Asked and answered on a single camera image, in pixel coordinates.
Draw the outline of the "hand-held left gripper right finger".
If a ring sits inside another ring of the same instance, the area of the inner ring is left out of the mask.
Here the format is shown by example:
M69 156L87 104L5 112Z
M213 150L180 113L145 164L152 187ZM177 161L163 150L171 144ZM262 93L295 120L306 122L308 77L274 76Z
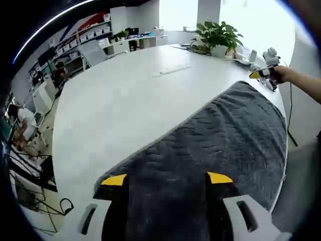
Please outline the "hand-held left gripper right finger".
M272 223L271 214L242 195L226 175L207 172L206 202L210 240L291 240Z

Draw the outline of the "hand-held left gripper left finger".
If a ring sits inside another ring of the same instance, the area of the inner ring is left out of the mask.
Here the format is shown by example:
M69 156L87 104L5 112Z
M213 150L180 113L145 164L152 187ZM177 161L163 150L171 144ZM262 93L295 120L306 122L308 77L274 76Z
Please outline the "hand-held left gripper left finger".
M104 219L99 224L102 227L101 240L126 240L128 222L128 175L111 176L98 185L93 199L109 201L110 205Z

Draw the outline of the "person's right hand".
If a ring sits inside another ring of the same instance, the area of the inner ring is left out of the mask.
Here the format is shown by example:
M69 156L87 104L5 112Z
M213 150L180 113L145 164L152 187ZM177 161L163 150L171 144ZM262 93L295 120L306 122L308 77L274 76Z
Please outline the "person's right hand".
M289 67L285 67L282 65L274 66L273 78L278 84L286 82L294 83L297 79L297 76L298 73Z

